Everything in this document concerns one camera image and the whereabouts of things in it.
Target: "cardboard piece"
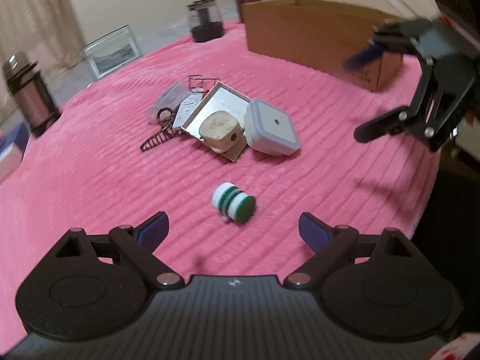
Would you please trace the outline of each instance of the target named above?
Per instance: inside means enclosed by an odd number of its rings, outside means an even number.
[[[273,0],[242,4],[248,49],[320,70],[371,91],[399,71],[402,55],[383,56],[353,74],[342,64],[367,47],[372,27],[396,19],[357,5],[322,0]]]

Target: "beige square object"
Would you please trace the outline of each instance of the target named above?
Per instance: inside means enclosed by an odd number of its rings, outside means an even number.
[[[216,111],[208,116],[199,128],[200,136],[216,153],[232,148],[243,135],[244,128],[227,111]]]

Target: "gray ribbed panel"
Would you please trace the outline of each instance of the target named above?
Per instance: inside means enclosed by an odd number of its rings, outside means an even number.
[[[30,335],[6,360],[424,360],[444,345],[372,342],[332,323],[313,295],[282,288],[276,276],[195,276],[158,293],[128,328],[83,343]]]

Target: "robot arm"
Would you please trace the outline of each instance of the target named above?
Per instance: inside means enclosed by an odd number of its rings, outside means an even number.
[[[357,127],[355,139],[367,143],[406,132],[437,151],[470,111],[478,113],[480,0],[436,0],[440,19],[416,19],[374,28],[370,47],[345,62],[355,71],[383,52],[416,56],[422,76],[410,105]]]

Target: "silver thermos lid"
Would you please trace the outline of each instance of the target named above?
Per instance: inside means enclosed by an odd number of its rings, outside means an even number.
[[[3,64],[3,75],[6,80],[10,80],[21,71],[24,67],[30,65],[27,55],[20,51],[17,54],[14,54],[10,57],[8,62]]]

